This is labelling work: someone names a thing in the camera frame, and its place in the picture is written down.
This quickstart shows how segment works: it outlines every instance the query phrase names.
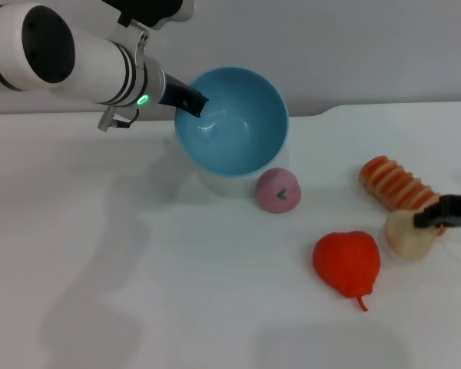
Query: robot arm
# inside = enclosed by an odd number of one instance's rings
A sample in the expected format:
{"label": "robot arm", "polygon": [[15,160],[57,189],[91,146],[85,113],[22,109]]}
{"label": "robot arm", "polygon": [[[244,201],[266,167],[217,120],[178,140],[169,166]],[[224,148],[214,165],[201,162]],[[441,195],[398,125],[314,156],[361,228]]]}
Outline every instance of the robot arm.
{"label": "robot arm", "polygon": [[40,4],[0,5],[0,92],[47,88],[63,98],[106,105],[99,123],[103,131],[127,128],[114,114],[133,120],[157,103],[199,117],[208,100],[144,54],[148,30],[143,25],[160,28],[187,20],[193,0],[103,1],[121,11],[108,39],[71,30]]}

